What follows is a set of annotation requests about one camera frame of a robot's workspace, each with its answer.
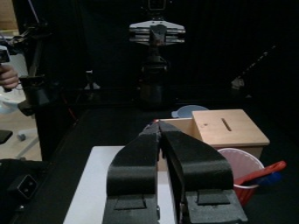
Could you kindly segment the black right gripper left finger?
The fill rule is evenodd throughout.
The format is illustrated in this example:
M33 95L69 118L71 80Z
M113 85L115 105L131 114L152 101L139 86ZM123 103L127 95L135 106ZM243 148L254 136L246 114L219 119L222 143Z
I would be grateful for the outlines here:
M115 155L107 170L101 224L158 224L160 133L154 123Z

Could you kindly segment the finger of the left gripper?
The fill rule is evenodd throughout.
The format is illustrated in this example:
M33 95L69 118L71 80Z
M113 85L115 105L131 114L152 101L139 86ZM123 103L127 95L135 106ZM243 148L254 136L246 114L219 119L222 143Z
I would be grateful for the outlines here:
M156 46L156 29L155 29L155 25L150 26L150 46Z
M158 29L158 34L159 34L158 45L164 46L167 27L164 25L159 24L158 28L159 28Z

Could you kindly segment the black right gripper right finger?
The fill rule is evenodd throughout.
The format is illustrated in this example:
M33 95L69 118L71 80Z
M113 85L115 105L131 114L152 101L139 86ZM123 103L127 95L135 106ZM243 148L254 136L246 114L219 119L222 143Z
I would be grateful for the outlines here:
M228 160L170 123L159 129L178 224L247 224Z

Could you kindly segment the person's hand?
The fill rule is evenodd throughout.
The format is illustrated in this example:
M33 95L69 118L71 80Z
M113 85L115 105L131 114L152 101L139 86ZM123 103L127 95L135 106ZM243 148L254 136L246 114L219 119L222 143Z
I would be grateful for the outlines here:
M5 89L13 89L19 84L17 72L9 65L0 66L0 86Z

